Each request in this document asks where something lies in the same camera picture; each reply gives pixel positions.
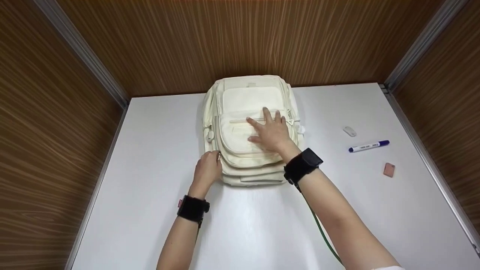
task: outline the left hand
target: left hand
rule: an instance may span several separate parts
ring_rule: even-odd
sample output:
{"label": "left hand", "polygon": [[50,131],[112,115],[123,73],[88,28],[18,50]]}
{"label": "left hand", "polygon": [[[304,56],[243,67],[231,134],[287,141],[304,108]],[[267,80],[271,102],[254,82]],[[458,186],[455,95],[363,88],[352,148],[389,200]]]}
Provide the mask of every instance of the left hand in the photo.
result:
{"label": "left hand", "polygon": [[219,160],[218,151],[208,151],[204,153],[197,162],[193,182],[188,191],[188,196],[205,199],[205,196],[213,185],[220,179],[222,174],[222,164]]}

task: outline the metal frame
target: metal frame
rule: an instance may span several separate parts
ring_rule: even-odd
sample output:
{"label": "metal frame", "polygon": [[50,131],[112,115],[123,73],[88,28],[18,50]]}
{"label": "metal frame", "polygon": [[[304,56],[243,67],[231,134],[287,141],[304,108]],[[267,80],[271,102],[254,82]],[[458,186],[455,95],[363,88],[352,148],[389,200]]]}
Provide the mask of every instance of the metal frame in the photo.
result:
{"label": "metal frame", "polygon": [[385,80],[384,84],[390,91],[395,90],[423,54],[430,48],[430,45],[432,45],[467,2],[468,0],[445,0],[437,13],[420,33],[417,40],[415,40],[402,60],[400,60]]}
{"label": "metal frame", "polygon": [[77,28],[61,9],[56,0],[34,0],[35,4],[50,20],[57,31],[68,42],[85,65],[101,82],[105,90],[120,104],[123,109],[128,106],[129,98],[123,88],[118,84],[108,69],[102,64]]}
{"label": "metal frame", "polygon": [[93,190],[92,196],[90,197],[90,202],[88,203],[88,207],[85,211],[84,218],[82,220],[82,224],[80,225],[80,228],[78,229],[78,234],[77,238],[75,239],[75,242],[73,243],[72,250],[70,252],[70,255],[68,256],[67,264],[65,265],[65,270],[71,270],[73,267],[73,263],[75,262],[75,258],[77,257],[78,249],[80,248],[80,244],[82,243],[82,239],[85,234],[85,230],[87,228],[88,221],[90,220],[90,215],[92,214],[93,207],[95,206],[95,201],[98,196],[98,192],[100,191],[100,187],[103,182],[103,178],[105,176],[105,172],[107,171],[108,163],[110,162],[110,158],[112,157],[113,149],[115,148],[115,144],[117,142],[118,136],[120,134],[120,129],[123,124],[123,120],[125,120],[125,115],[127,114],[127,109],[123,111],[123,114],[120,118],[119,125],[117,127],[117,130],[115,131],[115,135],[113,136],[112,143],[110,145],[110,149],[108,150],[107,157],[105,158],[105,162],[103,162],[103,167],[102,171],[100,172],[100,175],[98,176],[98,180],[95,185],[95,189]]}
{"label": "metal frame", "polygon": [[462,227],[463,231],[467,235],[467,238],[472,244],[472,247],[475,249],[475,251],[477,252],[477,255],[480,257],[480,236],[475,230],[475,227],[473,227],[472,222],[470,221],[466,213],[463,211],[455,195],[453,194],[452,190],[449,188],[447,182],[445,181],[445,178],[443,178],[442,174],[440,173],[437,166],[433,162],[432,158],[428,154],[427,149],[421,142],[420,137],[417,135],[417,133],[413,129],[413,126],[408,121],[407,116],[403,113],[400,105],[397,103],[397,101],[391,95],[391,93],[385,94],[385,97],[387,98],[388,103],[390,103],[390,106],[395,112],[397,118],[400,120],[400,123],[402,124],[403,129],[405,129],[405,131],[407,132],[410,138],[410,141],[415,146],[415,149],[420,155],[423,163],[425,164],[428,171],[432,175],[432,178],[435,180],[435,183],[437,184],[438,189],[440,190],[445,200],[447,201],[448,205],[450,206],[450,209],[455,215],[458,223],[460,223],[460,226]]}

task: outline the wrist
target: wrist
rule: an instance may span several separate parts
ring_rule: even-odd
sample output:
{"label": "wrist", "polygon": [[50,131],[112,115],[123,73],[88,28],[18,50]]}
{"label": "wrist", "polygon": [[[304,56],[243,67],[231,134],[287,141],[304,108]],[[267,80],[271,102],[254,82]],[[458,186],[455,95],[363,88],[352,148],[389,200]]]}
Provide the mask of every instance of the wrist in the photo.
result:
{"label": "wrist", "polygon": [[205,200],[205,196],[207,195],[209,189],[210,187],[204,184],[192,183],[187,195],[200,200]]}
{"label": "wrist", "polygon": [[289,163],[292,158],[296,157],[301,153],[300,148],[292,141],[289,140],[286,143],[283,143],[278,148],[278,154],[282,157],[285,164]]}

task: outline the hand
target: hand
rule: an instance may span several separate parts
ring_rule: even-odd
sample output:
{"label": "hand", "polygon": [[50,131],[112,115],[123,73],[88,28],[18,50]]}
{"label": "hand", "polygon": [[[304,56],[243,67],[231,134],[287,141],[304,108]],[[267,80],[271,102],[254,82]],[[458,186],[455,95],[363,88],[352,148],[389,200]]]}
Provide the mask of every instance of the hand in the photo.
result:
{"label": "hand", "polygon": [[264,107],[263,110],[265,125],[247,117],[247,122],[251,124],[258,133],[258,136],[250,136],[248,140],[253,143],[262,144],[267,150],[277,152],[283,161],[288,163],[301,151],[288,134],[285,117],[280,117],[280,112],[276,111],[275,119],[272,119],[270,111],[266,107]]}
{"label": "hand", "polygon": [[205,199],[212,184],[220,179],[222,164],[219,160],[220,152],[208,151],[197,162],[193,182],[188,191],[188,196]]}
{"label": "hand", "polygon": [[288,134],[285,117],[280,117],[280,112],[276,111],[275,119],[272,119],[272,115],[267,107],[264,107],[263,110],[265,125],[247,117],[247,122],[251,124],[258,133],[258,136],[250,136],[248,140],[253,143],[262,144],[267,150],[278,152],[282,145],[292,141]]}

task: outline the black wristband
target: black wristband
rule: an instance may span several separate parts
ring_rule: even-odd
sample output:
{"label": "black wristband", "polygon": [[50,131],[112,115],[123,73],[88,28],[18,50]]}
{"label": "black wristband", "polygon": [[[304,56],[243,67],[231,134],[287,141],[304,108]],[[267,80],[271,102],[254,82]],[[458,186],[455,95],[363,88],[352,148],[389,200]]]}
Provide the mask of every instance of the black wristband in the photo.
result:
{"label": "black wristband", "polygon": [[204,219],[204,213],[207,213],[209,209],[210,204],[206,200],[185,195],[181,200],[177,215],[184,219],[198,223],[198,227],[200,227]]}
{"label": "black wristband", "polygon": [[318,168],[323,160],[319,158],[310,148],[305,149],[285,165],[285,179],[294,185],[299,191],[298,182],[300,179]]}

